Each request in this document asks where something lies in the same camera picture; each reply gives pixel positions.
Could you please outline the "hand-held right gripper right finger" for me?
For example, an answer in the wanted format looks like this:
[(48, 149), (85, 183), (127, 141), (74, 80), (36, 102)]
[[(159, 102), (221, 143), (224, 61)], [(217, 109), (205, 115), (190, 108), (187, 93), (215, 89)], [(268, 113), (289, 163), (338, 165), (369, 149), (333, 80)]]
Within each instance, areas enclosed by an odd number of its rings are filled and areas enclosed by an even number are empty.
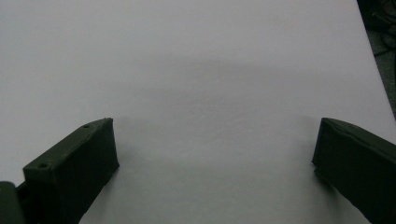
[(320, 122), (315, 174), (372, 224), (396, 224), (396, 145), (338, 119)]

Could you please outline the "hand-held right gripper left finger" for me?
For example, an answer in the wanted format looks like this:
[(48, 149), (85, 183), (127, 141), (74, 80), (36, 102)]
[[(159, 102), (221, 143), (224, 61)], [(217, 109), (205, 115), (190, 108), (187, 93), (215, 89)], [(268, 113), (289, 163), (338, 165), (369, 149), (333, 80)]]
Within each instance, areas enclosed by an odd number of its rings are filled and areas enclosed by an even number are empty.
[(113, 119), (82, 125), (23, 167), (28, 224), (78, 224), (120, 167)]

